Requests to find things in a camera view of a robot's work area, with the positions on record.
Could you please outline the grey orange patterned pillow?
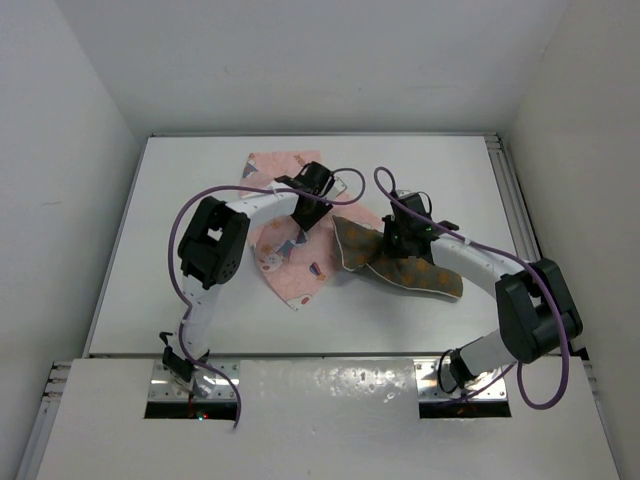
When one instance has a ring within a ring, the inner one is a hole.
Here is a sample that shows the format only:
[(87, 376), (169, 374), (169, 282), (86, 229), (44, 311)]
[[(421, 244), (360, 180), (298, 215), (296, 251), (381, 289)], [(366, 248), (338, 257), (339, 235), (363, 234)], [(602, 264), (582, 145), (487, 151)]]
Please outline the grey orange patterned pillow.
[(371, 274), (395, 287), (458, 300), (463, 296), (462, 277), (449, 269), (410, 256), (394, 259), (383, 252), (383, 233), (370, 226), (333, 216), (337, 265), (345, 271)]

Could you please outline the pink cartoon print pillowcase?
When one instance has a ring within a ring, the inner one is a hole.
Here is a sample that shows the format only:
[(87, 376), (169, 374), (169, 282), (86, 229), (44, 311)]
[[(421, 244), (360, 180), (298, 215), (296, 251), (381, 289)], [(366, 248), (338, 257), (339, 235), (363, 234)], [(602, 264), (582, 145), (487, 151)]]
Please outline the pink cartoon print pillowcase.
[[(252, 152), (248, 155), (241, 184), (262, 188), (275, 178), (296, 176), (306, 164), (320, 162), (315, 150)], [(361, 204), (337, 206), (310, 231), (303, 231), (289, 216), (253, 227), (248, 245), (255, 263), (273, 291), (294, 311), (309, 305), (336, 273), (334, 215), (363, 227), (380, 229), (382, 221)]]

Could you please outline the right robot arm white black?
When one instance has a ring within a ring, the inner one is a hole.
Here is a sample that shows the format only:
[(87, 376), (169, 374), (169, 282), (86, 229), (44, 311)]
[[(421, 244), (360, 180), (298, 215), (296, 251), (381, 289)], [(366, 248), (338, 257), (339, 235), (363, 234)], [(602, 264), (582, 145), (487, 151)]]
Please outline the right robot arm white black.
[(543, 258), (528, 263), (483, 249), (431, 218), (418, 193), (389, 194), (392, 213), (383, 218), (383, 252), (391, 259), (423, 260), (437, 268), (436, 284), (453, 273), (495, 301), (498, 328), (449, 351), (438, 365), (441, 391), (463, 390), (479, 375), (513, 363), (530, 364), (583, 332), (583, 323), (559, 266)]

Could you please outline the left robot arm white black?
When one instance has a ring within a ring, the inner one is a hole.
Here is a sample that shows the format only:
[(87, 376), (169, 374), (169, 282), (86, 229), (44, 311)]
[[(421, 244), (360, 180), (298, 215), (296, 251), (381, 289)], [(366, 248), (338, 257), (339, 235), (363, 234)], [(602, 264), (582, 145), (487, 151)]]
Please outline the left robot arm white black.
[(308, 232), (340, 195), (335, 173), (318, 162), (294, 177), (282, 175), (265, 187), (212, 187), (187, 201), (171, 227), (168, 269), (186, 311), (173, 333), (162, 332), (163, 366), (190, 385), (209, 350), (206, 331), (221, 287), (239, 269), (251, 229), (290, 217)]

